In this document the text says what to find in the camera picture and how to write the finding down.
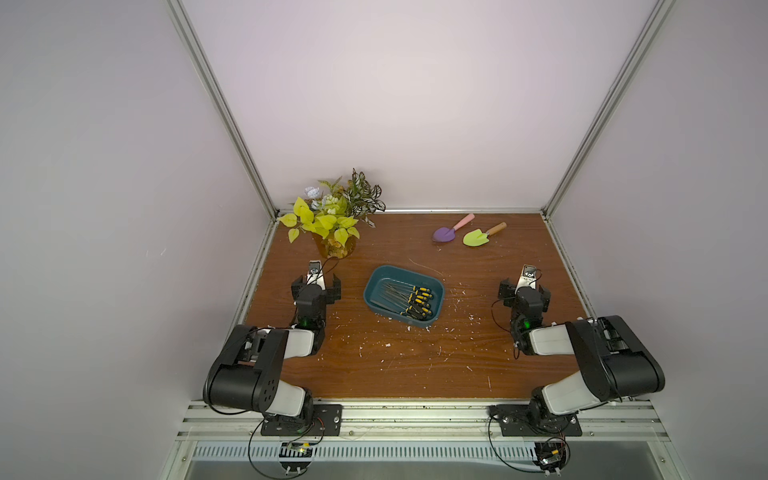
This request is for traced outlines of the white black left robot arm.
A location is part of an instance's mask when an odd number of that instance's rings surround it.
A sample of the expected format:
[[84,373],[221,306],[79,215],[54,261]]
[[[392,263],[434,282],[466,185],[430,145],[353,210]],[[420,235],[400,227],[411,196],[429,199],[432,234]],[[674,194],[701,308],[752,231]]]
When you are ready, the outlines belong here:
[[314,421],[311,392],[283,381],[282,369],[287,359],[319,352],[327,307],[341,299],[342,282],[332,276],[326,285],[322,275],[308,275],[292,283],[291,294],[295,312],[288,327],[239,325],[232,330],[204,382],[206,405],[258,412],[299,427]]

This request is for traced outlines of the teal plastic storage box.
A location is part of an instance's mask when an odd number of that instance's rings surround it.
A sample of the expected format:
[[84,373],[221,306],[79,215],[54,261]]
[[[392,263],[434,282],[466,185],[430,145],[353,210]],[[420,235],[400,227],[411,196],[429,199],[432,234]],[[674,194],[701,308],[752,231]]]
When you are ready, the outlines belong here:
[[377,267],[363,292],[374,313],[419,328],[437,321],[444,299],[445,287],[438,279],[392,265]]

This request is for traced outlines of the eleventh needle file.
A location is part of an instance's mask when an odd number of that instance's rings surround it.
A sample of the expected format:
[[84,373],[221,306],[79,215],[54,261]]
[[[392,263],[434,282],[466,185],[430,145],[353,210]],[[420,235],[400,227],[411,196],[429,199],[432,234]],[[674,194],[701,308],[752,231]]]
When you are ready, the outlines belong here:
[[414,293],[416,295],[421,295],[425,297],[431,297],[433,295],[432,290],[426,287],[420,287],[416,285],[397,283],[397,282],[392,282],[389,284],[389,286],[401,292]]

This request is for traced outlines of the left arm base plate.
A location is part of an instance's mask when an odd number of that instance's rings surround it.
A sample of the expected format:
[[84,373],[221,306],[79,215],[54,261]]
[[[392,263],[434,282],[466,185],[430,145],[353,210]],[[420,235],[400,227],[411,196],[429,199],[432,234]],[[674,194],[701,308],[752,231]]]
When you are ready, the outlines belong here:
[[302,410],[299,416],[268,414],[260,429],[265,437],[307,437],[340,435],[343,417],[341,404],[312,405]]

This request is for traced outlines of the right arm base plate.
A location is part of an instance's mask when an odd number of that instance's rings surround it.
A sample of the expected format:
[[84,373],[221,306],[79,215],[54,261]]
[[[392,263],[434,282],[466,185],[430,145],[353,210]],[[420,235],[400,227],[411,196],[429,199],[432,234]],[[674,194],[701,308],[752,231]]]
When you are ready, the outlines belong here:
[[488,407],[489,417],[504,437],[580,437],[583,431],[575,414],[555,415],[536,405],[498,404]]

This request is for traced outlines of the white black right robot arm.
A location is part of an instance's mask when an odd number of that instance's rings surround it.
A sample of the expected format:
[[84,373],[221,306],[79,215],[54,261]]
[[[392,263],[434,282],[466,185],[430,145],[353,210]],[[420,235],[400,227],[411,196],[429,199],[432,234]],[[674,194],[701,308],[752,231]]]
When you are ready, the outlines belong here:
[[497,300],[510,309],[515,353],[572,356],[576,373],[535,388],[527,406],[501,405],[491,416],[524,436],[560,435],[578,429],[577,414],[625,397],[664,389],[665,374],[649,350],[618,315],[546,325],[551,292],[534,277],[500,282]]

